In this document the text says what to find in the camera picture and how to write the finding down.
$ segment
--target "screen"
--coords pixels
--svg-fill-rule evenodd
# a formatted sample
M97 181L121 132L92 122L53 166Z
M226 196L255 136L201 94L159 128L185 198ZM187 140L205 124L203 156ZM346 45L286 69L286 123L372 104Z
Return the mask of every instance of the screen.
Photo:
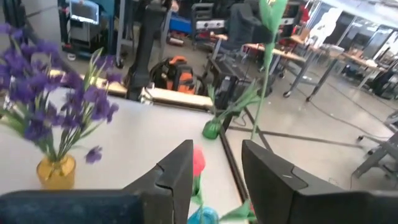
M70 17L80 22L89 22L91 24L100 23L100 7L91 1L71 0Z

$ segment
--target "computer monitor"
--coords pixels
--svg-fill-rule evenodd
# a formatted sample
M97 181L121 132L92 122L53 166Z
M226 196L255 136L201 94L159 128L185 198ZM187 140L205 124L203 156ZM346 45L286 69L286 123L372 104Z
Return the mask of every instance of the computer monitor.
M100 23L100 6L88 0L70 0L70 19L98 25Z

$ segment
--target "gray floor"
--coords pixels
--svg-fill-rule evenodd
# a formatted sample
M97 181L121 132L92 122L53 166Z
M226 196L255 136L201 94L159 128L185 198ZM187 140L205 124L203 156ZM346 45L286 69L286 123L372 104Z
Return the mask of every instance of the gray floor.
M35 31L42 38L60 44L58 14L55 8L57 1L23 0L23 2L27 6L27 13L34 14L29 17L29 20ZM4 45L7 44L5 39L2 38L1 41ZM206 53L200 50L193 51L190 46L184 48L168 46L164 56L173 55L186 56L195 73L203 72ZM157 48L154 47L150 66L157 62L157 58ZM124 73L127 73L131 63L132 60L126 62ZM71 64L79 72L84 72L87 62L77 60ZM318 65L310 68L311 71L318 74L322 74L324 69ZM250 69L249 73L252 76L258 75L255 68ZM312 73L309 73L308 76L313 80L318 79ZM282 94L289 89L292 80L293 76L288 73L284 79L277 80L274 84L273 94L266 99L261 110L259 127L262 131L269 132L264 137L271 149L307 172L344 189L393 189L394 185L384 177L379 169L370 170L360 179L351 179L351 173L364 161L366 151L374 147L374 144L363 141L360 143L363 146L362 149L342 146L339 143L356 144L356 138L364 133L334 118L350 122L371 134L389 137L392 133L383 126L382 121L398 108L398 103L358 91L338 75L329 78L327 84L314 97L312 104L305 102L306 96L313 89L312 86L299 85L298 90L295 90L290 98L284 98ZM251 114L255 114L256 105L251 105L248 109ZM233 126L251 128L252 124L248 116L243 114L242 118L235 120ZM305 136L331 142L323 143L280 137L275 133L285 133L293 135L293 137ZM240 164L241 141L249 138L250 134L228 130L227 137L236 160ZM256 136L255 142L265 146L259 136Z

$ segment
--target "white table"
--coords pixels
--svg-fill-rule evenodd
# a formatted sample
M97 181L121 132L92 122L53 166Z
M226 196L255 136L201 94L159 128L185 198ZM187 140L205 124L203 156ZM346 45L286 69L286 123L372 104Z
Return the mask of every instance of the white table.
M50 96L56 105L62 104L66 90ZM113 122L103 124L91 136L78 144L100 145L103 158L96 164L85 164L85 149L74 149L76 189L121 189L153 168L186 139L203 147L206 168L202 174L203 199L219 215L241 205L233 175L229 169L221 141L202 137L201 131L212 115L149 106L120 98L110 98L119 104ZM59 132L55 132L55 142ZM0 194L15 190L40 189L36 166L43 157L30 142L24 141L0 126ZM190 214L197 207L190 207Z

